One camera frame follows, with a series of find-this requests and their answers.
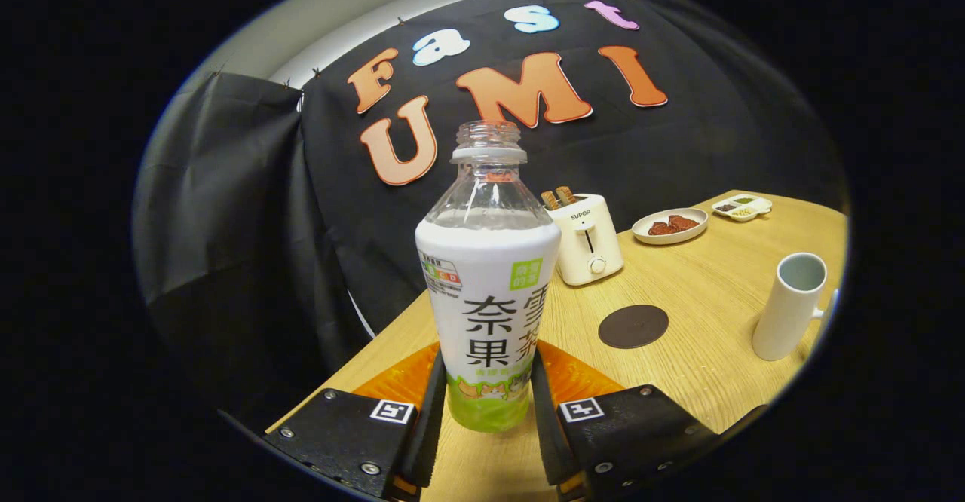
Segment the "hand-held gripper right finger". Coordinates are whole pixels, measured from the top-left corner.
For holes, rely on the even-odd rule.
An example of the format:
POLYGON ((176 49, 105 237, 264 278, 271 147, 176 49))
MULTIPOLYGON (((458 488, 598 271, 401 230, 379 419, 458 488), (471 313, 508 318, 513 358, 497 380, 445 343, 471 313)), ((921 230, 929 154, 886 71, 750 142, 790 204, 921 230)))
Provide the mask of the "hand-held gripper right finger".
POLYGON ((542 464, 559 501, 627 501, 717 440, 661 389, 625 388, 545 341, 531 381, 542 464))

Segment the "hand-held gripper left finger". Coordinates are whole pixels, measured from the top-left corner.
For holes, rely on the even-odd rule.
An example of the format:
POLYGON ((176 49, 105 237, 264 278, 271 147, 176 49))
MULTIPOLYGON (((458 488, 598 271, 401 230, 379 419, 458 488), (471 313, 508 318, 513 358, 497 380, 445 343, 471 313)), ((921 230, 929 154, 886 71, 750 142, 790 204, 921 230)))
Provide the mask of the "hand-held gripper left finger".
POLYGON ((433 343, 355 390, 321 389, 263 438, 354 495, 418 501, 437 459, 446 391, 433 343))

